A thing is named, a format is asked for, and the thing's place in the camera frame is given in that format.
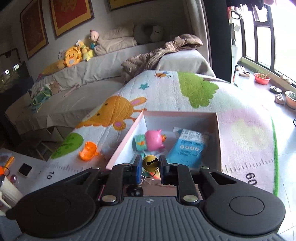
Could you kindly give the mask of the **red framed picture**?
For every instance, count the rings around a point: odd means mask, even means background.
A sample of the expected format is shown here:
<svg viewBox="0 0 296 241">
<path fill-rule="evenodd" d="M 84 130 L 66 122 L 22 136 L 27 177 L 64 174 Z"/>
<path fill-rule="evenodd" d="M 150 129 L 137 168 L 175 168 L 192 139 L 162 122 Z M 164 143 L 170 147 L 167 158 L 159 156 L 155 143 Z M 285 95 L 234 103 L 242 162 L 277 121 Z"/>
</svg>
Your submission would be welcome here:
<svg viewBox="0 0 296 241">
<path fill-rule="evenodd" d="M 23 42 L 27 58 L 32 58 L 48 42 L 41 0 L 32 0 L 20 13 Z"/>
<path fill-rule="evenodd" d="M 55 37 L 61 37 L 73 28 L 94 19 L 90 0 L 49 1 Z"/>
<path fill-rule="evenodd" d="M 125 8 L 135 4 L 146 3 L 152 0 L 107 0 L 110 11 Z"/>
</svg>

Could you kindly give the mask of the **yellow duck plush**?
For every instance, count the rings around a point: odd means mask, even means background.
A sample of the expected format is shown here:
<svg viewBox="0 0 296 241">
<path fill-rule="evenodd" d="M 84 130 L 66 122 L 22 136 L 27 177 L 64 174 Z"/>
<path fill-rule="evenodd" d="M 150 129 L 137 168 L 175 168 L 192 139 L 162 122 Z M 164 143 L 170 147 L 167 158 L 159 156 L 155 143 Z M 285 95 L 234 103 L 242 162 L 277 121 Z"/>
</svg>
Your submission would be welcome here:
<svg viewBox="0 0 296 241">
<path fill-rule="evenodd" d="M 87 47 L 81 40 L 78 40 L 75 45 L 80 50 L 83 61 L 89 61 L 94 57 L 94 51 Z"/>
</svg>

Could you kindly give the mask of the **grey plush toy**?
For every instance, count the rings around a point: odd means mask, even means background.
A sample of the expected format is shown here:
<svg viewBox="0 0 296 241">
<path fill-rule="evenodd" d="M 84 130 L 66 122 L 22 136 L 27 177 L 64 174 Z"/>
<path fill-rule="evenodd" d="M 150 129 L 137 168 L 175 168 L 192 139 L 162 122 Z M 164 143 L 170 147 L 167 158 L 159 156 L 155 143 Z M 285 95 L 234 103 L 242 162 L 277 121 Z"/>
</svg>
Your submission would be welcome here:
<svg viewBox="0 0 296 241">
<path fill-rule="evenodd" d="M 159 25 L 138 24 L 133 29 L 133 37 L 140 45 L 160 42 L 164 37 L 164 30 Z"/>
</svg>

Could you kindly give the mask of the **red plastic basin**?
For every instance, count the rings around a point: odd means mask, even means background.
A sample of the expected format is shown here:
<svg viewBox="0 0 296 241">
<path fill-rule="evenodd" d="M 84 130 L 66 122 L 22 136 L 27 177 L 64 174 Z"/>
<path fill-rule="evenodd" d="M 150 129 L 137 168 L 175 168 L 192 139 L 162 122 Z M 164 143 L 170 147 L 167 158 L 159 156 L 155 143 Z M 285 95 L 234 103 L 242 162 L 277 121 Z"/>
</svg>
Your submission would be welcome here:
<svg viewBox="0 0 296 241">
<path fill-rule="evenodd" d="M 262 73 L 254 73 L 255 82 L 261 85 L 267 85 L 270 77 Z"/>
</svg>

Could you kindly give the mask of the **pink head doll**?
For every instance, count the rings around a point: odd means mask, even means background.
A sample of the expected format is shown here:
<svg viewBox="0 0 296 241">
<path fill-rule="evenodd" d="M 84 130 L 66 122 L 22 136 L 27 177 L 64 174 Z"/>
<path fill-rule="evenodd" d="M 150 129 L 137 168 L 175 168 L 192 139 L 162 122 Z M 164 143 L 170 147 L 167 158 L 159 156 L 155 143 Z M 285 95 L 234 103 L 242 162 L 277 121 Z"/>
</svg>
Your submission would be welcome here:
<svg viewBox="0 0 296 241">
<path fill-rule="evenodd" d="M 99 38 L 99 33 L 95 30 L 91 30 L 89 35 L 89 39 L 91 40 L 90 49 L 94 50 L 97 44 L 98 38 Z"/>
</svg>

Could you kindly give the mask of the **dark curtain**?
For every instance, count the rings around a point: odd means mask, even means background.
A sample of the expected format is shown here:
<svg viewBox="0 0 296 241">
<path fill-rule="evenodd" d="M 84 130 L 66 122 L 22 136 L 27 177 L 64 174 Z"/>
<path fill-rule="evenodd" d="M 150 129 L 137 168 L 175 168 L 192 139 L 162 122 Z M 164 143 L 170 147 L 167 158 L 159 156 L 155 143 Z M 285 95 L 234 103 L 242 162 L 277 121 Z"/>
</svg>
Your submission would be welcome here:
<svg viewBox="0 0 296 241">
<path fill-rule="evenodd" d="M 212 69 L 216 77 L 231 82 L 231 34 L 226 1 L 204 0 L 203 3 L 209 31 Z"/>
</svg>

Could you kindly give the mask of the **pink cardboard box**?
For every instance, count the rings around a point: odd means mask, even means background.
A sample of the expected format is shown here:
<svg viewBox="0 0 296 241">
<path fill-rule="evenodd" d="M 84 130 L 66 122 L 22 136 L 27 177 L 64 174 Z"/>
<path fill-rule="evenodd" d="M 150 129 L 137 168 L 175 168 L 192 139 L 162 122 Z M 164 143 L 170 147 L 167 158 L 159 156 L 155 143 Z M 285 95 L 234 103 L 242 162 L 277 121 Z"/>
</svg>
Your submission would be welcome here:
<svg viewBox="0 0 296 241">
<path fill-rule="evenodd" d="M 129 131 L 125 134 L 118 148 L 106 165 L 112 169 L 114 165 L 131 163 L 136 154 L 133 138 L 150 130 L 161 129 L 166 135 L 165 149 L 153 152 L 155 155 L 165 155 L 178 139 L 177 129 L 187 129 L 209 136 L 208 146 L 201 158 L 201 164 L 221 171 L 221 148 L 219 121 L 216 113 L 144 111 L 140 113 Z"/>
</svg>

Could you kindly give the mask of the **yellow tiger plush toy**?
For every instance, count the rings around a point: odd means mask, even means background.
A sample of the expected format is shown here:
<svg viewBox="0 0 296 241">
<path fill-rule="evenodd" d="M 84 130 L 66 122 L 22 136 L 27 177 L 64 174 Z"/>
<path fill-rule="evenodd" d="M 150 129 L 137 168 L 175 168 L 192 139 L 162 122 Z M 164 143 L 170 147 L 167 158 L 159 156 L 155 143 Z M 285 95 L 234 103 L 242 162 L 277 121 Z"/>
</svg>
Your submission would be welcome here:
<svg viewBox="0 0 296 241">
<path fill-rule="evenodd" d="M 65 52 L 64 65 L 71 67 L 82 61 L 82 53 L 77 47 L 71 47 Z"/>
</svg>

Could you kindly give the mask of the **gold bell keychain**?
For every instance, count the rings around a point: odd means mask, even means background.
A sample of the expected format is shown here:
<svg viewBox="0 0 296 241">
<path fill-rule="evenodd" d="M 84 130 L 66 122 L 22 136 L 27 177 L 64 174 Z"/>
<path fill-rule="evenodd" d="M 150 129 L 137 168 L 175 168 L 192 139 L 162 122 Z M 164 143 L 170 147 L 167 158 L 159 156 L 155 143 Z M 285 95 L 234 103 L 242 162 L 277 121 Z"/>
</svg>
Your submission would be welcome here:
<svg viewBox="0 0 296 241">
<path fill-rule="evenodd" d="M 154 155 L 147 155 L 142 161 L 142 175 L 147 178 L 153 177 L 159 169 L 159 160 Z"/>
</svg>

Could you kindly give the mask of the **green knitted cloth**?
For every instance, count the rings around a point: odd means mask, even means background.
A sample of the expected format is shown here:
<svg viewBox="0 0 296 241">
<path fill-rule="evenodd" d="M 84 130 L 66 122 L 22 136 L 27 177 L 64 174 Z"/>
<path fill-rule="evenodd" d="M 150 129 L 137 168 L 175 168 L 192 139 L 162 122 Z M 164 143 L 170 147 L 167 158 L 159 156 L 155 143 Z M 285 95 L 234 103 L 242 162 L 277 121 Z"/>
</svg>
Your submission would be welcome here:
<svg viewBox="0 0 296 241">
<path fill-rule="evenodd" d="M 42 108 L 44 102 L 47 101 L 51 96 L 52 90 L 48 87 L 43 87 L 41 90 L 38 90 L 31 101 L 31 111 L 37 113 Z"/>
</svg>

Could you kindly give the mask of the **cartoon animal play mat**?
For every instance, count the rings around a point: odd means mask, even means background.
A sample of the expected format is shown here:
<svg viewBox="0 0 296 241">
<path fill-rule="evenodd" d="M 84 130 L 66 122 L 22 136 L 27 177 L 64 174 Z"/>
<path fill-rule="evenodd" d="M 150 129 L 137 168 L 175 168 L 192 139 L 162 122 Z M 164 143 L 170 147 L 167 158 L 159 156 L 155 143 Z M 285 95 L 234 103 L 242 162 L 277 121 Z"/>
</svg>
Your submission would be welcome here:
<svg viewBox="0 0 296 241">
<path fill-rule="evenodd" d="M 87 169 L 78 160 L 81 141 L 98 145 L 110 159 L 142 111 L 216 113 L 222 148 L 222 171 L 278 193 L 278 150 L 273 120 L 250 95 L 234 85 L 187 72 L 145 71 L 88 112 L 50 162 L 36 176 L 37 190 L 68 177 L 66 170 Z"/>
</svg>

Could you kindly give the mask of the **orange plastic toy cup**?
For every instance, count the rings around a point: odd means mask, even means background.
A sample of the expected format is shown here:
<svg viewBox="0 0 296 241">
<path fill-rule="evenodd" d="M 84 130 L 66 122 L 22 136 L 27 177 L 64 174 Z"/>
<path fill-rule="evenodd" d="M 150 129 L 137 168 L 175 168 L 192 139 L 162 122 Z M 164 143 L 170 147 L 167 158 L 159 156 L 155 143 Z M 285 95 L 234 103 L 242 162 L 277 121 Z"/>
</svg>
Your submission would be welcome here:
<svg viewBox="0 0 296 241">
<path fill-rule="evenodd" d="M 94 142 L 88 141 L 85 143 L 82 151 L 79 152 L 79 157 L 81 160 L 88 162 L 95 156 L 98 156 L 97 144 Z"/>
</svg>

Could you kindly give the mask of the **pink pig toy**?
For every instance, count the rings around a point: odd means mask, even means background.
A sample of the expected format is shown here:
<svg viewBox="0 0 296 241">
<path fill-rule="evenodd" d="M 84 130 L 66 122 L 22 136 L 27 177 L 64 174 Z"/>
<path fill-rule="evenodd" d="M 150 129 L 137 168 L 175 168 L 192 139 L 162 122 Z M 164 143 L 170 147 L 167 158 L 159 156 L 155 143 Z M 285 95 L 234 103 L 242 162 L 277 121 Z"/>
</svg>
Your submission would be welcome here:
<svg viewBox="0 0 296 241">
<path fill-rule="evenodd" d="M 145 141 L 148 151 L 156 151 L 158 149 L 165 148 L 163 142 L 167 139 L 165 134 L 162 134 L 162 130 L 150 130 L 145 133 Z"/>
</svg>

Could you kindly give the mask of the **right red framed picture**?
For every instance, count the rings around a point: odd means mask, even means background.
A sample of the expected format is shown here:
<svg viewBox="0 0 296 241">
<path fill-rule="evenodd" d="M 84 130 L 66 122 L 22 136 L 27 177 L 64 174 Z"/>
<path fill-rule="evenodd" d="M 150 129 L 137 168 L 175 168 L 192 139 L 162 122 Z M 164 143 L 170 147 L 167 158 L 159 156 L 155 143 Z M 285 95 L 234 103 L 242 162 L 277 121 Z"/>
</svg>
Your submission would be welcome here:
<svg viewBox="0 0 296 241">
<path fill-rule="evenodd" d="M 152 0 L 107 0 L 110 11 L 125 8 L 135 4 L 146 3 Z"/>
</svg>

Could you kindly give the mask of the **brown puffer jacket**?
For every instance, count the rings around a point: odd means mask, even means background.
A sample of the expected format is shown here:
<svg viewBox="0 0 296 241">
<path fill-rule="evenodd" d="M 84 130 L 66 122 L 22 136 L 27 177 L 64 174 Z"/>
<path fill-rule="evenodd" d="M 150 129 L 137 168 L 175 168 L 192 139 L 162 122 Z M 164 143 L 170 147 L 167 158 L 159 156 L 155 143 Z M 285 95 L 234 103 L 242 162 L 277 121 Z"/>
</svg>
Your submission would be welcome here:
<svg viewBox="0 0 296 241">
<path fill-rule="evenodd" d="M 132 56 L 125 60 L 121 63 L 121 75 L 126 81 L 130 81 L 146 70 L 155 70 L 161 58 L 167 54 L 185 50 L 196 50 L 202 46 L 202 40 L 195 35 L 179 35 L 158 49 L 154 49 L 149 53 Z"/>
</svg>

